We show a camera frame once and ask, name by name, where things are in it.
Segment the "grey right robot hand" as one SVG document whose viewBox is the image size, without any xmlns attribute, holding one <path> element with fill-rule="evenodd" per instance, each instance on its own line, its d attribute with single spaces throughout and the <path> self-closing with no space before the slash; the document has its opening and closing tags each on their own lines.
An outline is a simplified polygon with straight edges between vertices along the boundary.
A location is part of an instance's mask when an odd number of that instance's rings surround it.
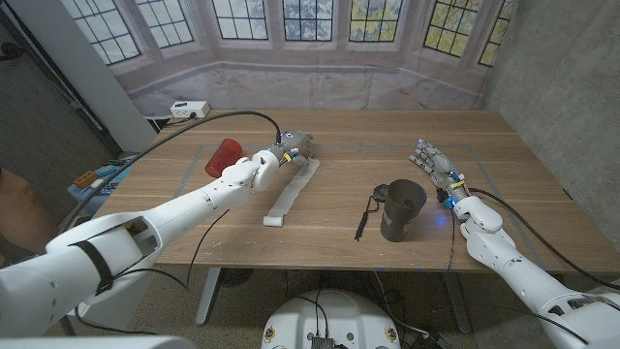
<svg viewBox="0 0 620 349">
<path fill-rule="evenodd" d="M 419 140 L 416 153 L 410 155 L 409 159 L 429 175 L 431 182 L 439 191 L 442 202 L 451 199 L 456 203 L 469 196 L 465 188 L 464 175 L 435 145 Z"/>
</svg>

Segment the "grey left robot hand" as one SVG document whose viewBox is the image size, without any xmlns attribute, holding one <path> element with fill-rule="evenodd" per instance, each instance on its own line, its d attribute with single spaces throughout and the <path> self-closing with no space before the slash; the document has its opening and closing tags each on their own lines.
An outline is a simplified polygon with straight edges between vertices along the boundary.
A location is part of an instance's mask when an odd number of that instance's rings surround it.
<svg viewBox="0 0 620 349">
<path fill-rule="evenodd" d="M 313 157 L 314 137 L 302 131 L 284 131 L 280 134 L 277 146 L 284 151 L 280 157 L 280 164 L 293 162 L 299 166 L 306 164 Z"/>
</svg>

